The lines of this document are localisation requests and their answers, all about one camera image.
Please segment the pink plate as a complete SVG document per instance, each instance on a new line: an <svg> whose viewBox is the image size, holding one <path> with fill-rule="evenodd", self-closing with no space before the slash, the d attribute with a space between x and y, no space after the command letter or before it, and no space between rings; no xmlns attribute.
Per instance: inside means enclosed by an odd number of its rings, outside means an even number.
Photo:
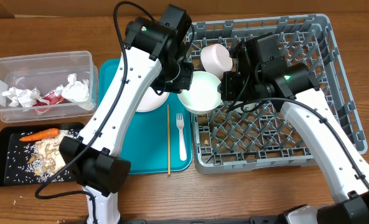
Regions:
<svg viewBox="0 0 369 224"><path fill-rule="evenodd" d="M143 95L136 112L145 113L158 109L162 106L169 97L169 92L164 92L161 95L155 93L155 91L149 87Z"/></svg>

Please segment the red snack wrapper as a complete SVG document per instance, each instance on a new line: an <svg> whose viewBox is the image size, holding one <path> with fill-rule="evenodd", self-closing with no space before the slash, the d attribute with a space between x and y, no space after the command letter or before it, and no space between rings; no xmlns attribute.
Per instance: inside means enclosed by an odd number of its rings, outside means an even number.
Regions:
<svg viewBox="0 0 369 224"><path fill-rule="evenodd" d="M40 100L37 100L34 106L49 106L59 104L64 101L62 92L63 86L59 85L44 95Z"/></svg>

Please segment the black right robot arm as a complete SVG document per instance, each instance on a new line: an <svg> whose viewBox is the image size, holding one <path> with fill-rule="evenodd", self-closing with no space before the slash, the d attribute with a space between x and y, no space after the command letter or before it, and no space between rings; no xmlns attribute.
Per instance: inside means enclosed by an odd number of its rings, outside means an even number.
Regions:
<svg viewBox="0 0 369 224"><path fill-rule="evenodd" d="M231 109L271 102L299 133L328 183L332 205L301 205L276 223L369 223L369 164L331 112L307 65L288 65L272 33L230 50L236 70L225 72L220 92Z"/></svg>

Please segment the pink bowl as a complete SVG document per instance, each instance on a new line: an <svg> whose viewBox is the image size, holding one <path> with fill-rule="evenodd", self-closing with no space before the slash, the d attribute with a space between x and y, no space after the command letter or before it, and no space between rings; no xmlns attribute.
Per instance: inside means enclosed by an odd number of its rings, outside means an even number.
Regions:
<svg viewBox="0 0 369 224"><path fill-rule="evenodd" d="M233 60L229 51L222 44L204 47L200 53L200 60L204 70L215 75L219 80L223 74L233 67Z"/></svg>

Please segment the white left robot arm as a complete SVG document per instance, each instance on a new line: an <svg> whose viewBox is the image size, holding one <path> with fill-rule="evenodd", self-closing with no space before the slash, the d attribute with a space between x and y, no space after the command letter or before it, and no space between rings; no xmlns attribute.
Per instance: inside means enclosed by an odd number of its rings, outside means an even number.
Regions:
<svg viewBox="0 0 369 224"><path fill-rule="evenodd" d="M118 192L131 163L119 157L129 124L148 88L156 93L188 90L194 66L185 61L184 37L192 25L186 10L168 5L162 17L138 17L118 35L121 59L91 120L76 138L59 145L69 173L88 200L86 223L118 223Z"/></svg>

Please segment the pale green bowl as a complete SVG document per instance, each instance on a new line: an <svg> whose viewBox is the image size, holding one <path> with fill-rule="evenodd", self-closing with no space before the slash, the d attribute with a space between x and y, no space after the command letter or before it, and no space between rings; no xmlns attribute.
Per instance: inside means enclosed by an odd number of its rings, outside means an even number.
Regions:
<svg viewBox="0 0 369 224"><path fill-rule="evenodd" d="M222 103L218 87L221 81L213 74L196 71L193 73L189 90L179 93L178 99L193 114L205 114Z"/></svg>

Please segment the orange carrot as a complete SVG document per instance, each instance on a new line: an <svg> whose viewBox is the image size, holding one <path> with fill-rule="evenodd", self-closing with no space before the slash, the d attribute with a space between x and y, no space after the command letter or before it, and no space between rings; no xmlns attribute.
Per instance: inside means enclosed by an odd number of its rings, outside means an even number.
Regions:
<svg viewBox="0 0 369 224"><path fill-rule="evenodd" d="M39 141L39 140L43 140L43 139L48 139L48 138L55 138L59 135L60 130L57 128L50 128L35 134L31 134L29 136L25 136L20 138L19 140L22 142L29 142L29 141Z"/></svg>

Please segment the food scraps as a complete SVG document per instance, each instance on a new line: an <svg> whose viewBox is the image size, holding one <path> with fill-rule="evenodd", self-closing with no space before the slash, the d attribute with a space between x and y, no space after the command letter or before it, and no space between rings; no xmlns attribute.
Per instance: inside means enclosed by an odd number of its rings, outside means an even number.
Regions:
<svg viewBox="0 0 369 224"><path fill-rule="evenodd" d="M41 184L60 170L65 162L58 150L62 139L74 138L77 130L60 130L54 138L21 141L32 133L12 134L8 144L5 185Z"/></svg>

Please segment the pale green cup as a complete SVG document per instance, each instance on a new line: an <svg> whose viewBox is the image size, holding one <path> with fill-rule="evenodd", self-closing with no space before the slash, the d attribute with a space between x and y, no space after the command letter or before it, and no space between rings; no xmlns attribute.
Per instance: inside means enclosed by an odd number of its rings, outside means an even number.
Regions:
<svg viewBox="0 0 369 224"><path fill-rule="evenodd" d="M243 107L235 108L235 111L239 114L242 114L243 110L245 110L245 111L252 110L255 107L255 105L256 105L256 103L250 103L250 104L244 105Z"/></svg>

